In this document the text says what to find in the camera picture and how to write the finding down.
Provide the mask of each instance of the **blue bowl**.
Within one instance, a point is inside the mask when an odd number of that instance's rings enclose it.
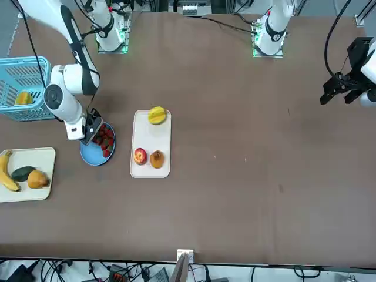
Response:
[[[88,145],[84,145],[80,142],[80,154],[82,159],[91,166],[100,166],[107,162],[113,152],[115,151],[115,145],[116,145],[116,138],[115,138],[115,131],[113,130],[112,126],[106,122],[103,123],[106,126],[109,126],[113,132],[113,150],[109,157],[103,157],[103,151],[100,148],[98,144],[95,144],[94,142],[89,142]]]

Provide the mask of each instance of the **white plate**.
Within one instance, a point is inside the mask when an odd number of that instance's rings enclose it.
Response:
[[[9,158],[8,173],[20,167],[33,166],[44,172],[49,179],[49,186],[40,189],[31,189],[28,182],[17,182],[21,188],[18,192],[8,190],[0,183],[0,203],[45,200],[51,191],[53,168],[55,166],[56,152],[54,148],[36,148],[36,149],[16,149],[11,150],[12,156]]]
[[[165,178],[170,174],[171,158],[171,113],[166,111],[166,120],[160,125],[152,125],[147,119],[148,110],[138,110],[133,120],[132,151],[130,153],[130,175],[134,178]],[[147,153],[147,162],[139,166],[133,160],[135,150],[142,148]],[[150,164],[154,151],[164,154],[165,163],[160,169]]]

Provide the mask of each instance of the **apple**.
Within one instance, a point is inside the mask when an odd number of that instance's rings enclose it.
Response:
[[[133,159],[139,166],[144,165],[147,161],[147,154],[145,150],[142,148],[136,149],[135,154],[133,155]]]

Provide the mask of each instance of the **cucumber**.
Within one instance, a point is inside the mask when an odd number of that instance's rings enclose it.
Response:
[[[26,181],[29,177],[30,172],[32,172],[33,170],[35,170],[35,167],[32,166],[20,167],[19,169],[16,169],[14,172],[12,172],[11,178],[17,182]]]

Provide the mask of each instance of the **brown table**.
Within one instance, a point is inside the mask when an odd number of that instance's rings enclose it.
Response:
[[[62,124],[2,116],[1,149],[52,146],[57,158],[47,200],[0,205],[0,253],[173,261],[190,248],[201,262],[375,266],[375,109],[319,104],[333,20],[292,18],[284,59],[252,58],[249,34],[169,13],[140,14],[126,56],[96,54],[91,37],[93,105],[115,127],[115,154],[90,167]],[[29,22],[40,55],[73,62],[60,34]],[[333,70],[361,35],[340,21]],[[11,56],[31,55],[20,23]],[[133,115],[154,105],[172,113],[171,172],[133,179]]]

